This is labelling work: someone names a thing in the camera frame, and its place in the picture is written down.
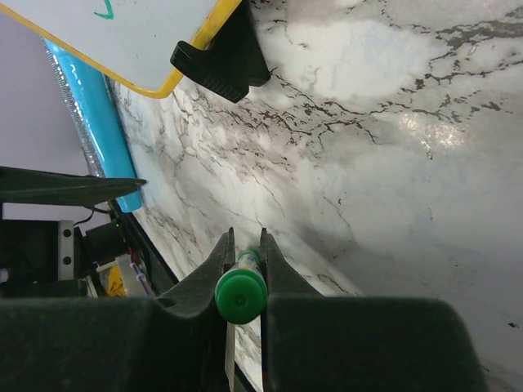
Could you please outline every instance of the yellow whiteboard frame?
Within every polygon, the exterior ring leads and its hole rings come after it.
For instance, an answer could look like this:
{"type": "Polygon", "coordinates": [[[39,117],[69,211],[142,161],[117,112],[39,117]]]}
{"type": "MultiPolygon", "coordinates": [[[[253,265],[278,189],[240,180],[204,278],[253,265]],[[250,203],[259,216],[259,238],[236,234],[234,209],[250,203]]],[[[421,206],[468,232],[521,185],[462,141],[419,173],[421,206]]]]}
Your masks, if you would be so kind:
{"type": "MultiPolygon", "coordinates": [[[[218,0],[216,6],[214,6],[207,19],[203,22],[202,27],[200,27],[198,33],[190,42],[191,45],[197,47],[198,49],[205,49],[205,47],[211,42],[211,40],[214,38],[214,36],[217,34],[220,28],[224,25],[224,23],[229,19],[229,17],[232,15],[232,13],[238,7],[241,1],[242,0],[218,0]]],[[[178,69],[173,67],[167,80],[163,83],[159,90],[152,91],[142,87],[138,87],[137,85],[129,82],[128,80],[119,77],[110,69],[107,69],[103,65],[98,64],[90,57],[85,56],[82,52],[77,51],[76,49],[61,41],[52,34],[49,34],[46,30],[37,26],[33,22],[25,19],[23,16],[17,14],[11,8],[8,8],[2,3],[0,3],[0,11],[7,14],[12,19],[20,22],[25,27],[32,29],[33,31],[45,37],[49,41],[53,41],[55,44],[63,47],[69,53],[72,53],[79,59],[88,63],[91,67],[98,69],[103,74],[109,76],[117,82],[122,83],[125,87],[129,87],[131,90],[136,91],[142,94],[143,96],[148,96],[150,98],[165,98],[166,96],[171,94],[172,90],[174,90],[174,87],[176,87],[177,84],[181,81],[181,78],[183,78],[183,73],[181,73],[178,69]]]]}

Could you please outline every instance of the green marker cap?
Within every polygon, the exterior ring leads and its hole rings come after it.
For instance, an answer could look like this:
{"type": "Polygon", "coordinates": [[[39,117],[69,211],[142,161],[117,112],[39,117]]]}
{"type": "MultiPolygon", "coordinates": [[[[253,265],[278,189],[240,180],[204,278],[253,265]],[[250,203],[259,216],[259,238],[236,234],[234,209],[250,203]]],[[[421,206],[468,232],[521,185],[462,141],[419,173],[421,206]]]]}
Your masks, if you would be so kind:
{"type": "Polygon", "coordinates": [[[255,271],[232,269],[218,282],[215,301],[221,316],[229,323],[246,324],[265,309],[267,286],[255,271]]]}

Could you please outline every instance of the black plastic clip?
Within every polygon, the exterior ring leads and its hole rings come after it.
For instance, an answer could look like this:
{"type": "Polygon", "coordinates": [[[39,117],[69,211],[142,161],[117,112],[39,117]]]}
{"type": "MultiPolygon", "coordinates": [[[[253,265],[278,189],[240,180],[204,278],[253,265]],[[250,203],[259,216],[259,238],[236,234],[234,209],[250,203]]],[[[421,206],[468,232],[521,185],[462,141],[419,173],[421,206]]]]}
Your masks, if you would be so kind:
{"type": "Polygon", "coordinates": [[[171,64],[193,82],[234,103],[248,94],[249,86],[260,87],[270,79],[247,0],[239,4],[207,49],[180,41],[171,64]]]}

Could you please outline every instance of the white marble surface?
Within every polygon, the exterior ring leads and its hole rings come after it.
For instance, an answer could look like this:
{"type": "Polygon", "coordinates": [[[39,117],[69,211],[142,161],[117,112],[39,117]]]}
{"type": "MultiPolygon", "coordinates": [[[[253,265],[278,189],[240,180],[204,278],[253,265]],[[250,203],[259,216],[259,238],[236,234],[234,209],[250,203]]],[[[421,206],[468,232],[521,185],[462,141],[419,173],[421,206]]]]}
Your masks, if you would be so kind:
{"type": "MultiPolygon", "coordinates": [[[[493,388],[523,390],[523,1],[253,5],[273,78],[239,104],[115,86],[170,266],[266,226],[322,292],[448,301],[493,388]]],[[[258,328],[236,357],[261,389],[258,328]]]]}

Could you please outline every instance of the yellow object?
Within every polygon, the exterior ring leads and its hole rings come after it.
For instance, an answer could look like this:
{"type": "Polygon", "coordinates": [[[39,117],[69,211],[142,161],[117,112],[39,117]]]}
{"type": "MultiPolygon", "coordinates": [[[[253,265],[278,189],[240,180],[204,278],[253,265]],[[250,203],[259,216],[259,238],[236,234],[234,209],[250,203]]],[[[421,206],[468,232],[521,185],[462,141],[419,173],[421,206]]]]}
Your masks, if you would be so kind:
{"type": "Polygon", "coordinates": [[[126,296],[120,268],[117,265],[111,267],[108,281],[107,289],[105,290],[108,296],[126,296]]]}
{"type": "MultiPolygon", "coordinates": [[[[236,9],[236,7],[238,7],[240,3],[241,0],[218,0],[216,6],[214,6],[211,13],[202,24],[202,27],[199,29],[198,33],[190,42],[191,45],[197,47],[198,49],[205,49],[205,47],[211,42],[211,40],[214,38],[214,36],[217,34],[220,28],[224,25],[224,23],[229,19],[229,16],[233,13],[233,11],[236,9]]],[[[172,92],[172,90],[174,90],[174,87],[177,86],[177,84],[181,81],[181,78],[183,77],[183,74],[180,71],[178,71],[176,68],[173,68],[167,80],[163,83],[159,90],[146,90],[145,88],[141,88],[132,84],[128,80],[120,78],[116,73],[112,72],[110,69],[107,69],[103,65],[96,63],[91,58],[85,56],[83,53],[67,45],[65,42],[61,41],[52,34],[49,34],[44,29],[41,29],[34,23],[25,19],[23,16],[14,12],[11,8],[8,8],[1,3],[0,11],[8,14],[14,20],[17,20],[24,26],[29,27],[30,29],[40,34],[41,36],[47,38],[48,40],[53,41],[55,44],[64,48],[69,53],[72,53],[79,59],[88,63],[91,67],[98,69],[103,74],[122,83],[124,86],[129,87],[131,90],[134,90],[142,94],[143,96],[149,96],[151,98],[165,98],[172,92]]]]}

